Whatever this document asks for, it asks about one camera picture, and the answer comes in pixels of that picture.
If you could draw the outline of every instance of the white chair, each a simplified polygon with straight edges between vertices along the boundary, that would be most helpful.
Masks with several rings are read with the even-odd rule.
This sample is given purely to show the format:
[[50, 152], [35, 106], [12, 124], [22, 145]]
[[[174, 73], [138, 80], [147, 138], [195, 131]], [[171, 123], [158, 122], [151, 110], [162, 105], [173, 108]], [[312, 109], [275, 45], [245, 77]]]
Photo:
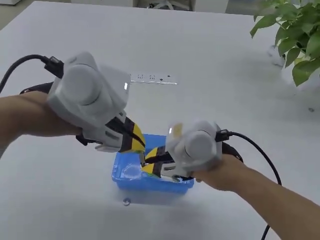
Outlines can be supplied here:
[[176, 6], [178, 8], [181, 8], [187, 11], [190, 10], [190, 7], [188, 5], [184, 5], [180, 2], [172, 1], [172, 0], [153, 0], [153, 1], [150, 1], [149, 4], [154, 5], [153, 9], [160, 9], [167, 6], [170, 10], [175, 10], [174, 6]]

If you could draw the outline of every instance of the hand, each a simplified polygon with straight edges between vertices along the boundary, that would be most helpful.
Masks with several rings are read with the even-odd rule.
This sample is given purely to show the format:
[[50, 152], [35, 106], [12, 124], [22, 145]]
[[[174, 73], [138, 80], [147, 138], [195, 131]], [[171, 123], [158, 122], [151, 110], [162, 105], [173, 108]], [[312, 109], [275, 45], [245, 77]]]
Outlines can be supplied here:
[[249, 170], [239, 159], [233, 155], [223, 154], [222, 162], [209, 171], [197, 171], [193, 177], [197, 182], [204, 181], [214, 189], [221, 191], [232, 191], [239, 177]]
[[18, 115], [22, 134], [42, 137], [81, 134], [80, 128], [62, 120], [51, 110], [46, 103], [46, 93], [32, 91], [17, 97], [21, 99]]

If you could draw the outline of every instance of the yellow and black striped tape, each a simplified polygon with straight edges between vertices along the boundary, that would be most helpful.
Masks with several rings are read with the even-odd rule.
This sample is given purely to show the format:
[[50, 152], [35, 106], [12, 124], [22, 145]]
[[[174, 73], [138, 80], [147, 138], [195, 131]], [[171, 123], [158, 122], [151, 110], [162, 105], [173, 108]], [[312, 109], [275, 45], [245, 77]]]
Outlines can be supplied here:
[[128, 133], [123, 133], [119, 153], [141, 153], [146, 150], [146, 140], [140, 128], [130, 118], [125, 119], [124, 127]]
[[158, 178], [161, 178], [162, 165], [163, 165], [163, 162], [151, 163], [142, 167], [141, 170], [151, 175], [152, 177], [156, 176]]
[[171, 155], [166, 151], [165, 146], [159, 146], [152, 149], [145, 157], [146, 164], [154, 163], [172, 163], [174, 160]]

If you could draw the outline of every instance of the white floor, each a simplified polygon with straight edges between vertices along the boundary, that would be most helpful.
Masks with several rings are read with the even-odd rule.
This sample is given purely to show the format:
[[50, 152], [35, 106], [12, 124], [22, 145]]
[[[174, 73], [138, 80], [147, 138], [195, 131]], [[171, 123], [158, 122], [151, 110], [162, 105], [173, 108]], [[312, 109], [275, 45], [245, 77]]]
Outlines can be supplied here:
[[[0, 5], [0, 30], [3, 29], [8, 23], [18, 16], [26, 7], [28, 7], [34, 0], [22, 0], [15, 6]], [[71, 0], [37, 0], [45, 2], [60, 2], [70, 3]]]

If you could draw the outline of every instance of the chair leg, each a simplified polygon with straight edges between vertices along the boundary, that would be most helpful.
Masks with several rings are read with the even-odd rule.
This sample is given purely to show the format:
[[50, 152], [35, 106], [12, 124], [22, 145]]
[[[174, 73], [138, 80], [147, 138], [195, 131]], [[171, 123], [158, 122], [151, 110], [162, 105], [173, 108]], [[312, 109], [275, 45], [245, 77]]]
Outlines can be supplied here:
[[160, 2], [158, 5], [154, 6], [153, 9], [160, 9], [166, 5], [165, 2]]
[[171, 4], [171, 2], [170, 1], [166, 1], [166, 5], [168, 6], [168, 8], [170, 9], [170, 10], [175, 10], [174, 9], [174, 6], [172, 6], [172, 4]]
[[186, 10], [190, 10], [190, 9], [189, 9], [189, 6], [184, 5], [184, 4], [180, 3], [180, 2], [170, 1], [170, 3], [171, 3], [172, 5], [174, 5], [174, 6], [179, 7], [179, 8], [186, 9]]

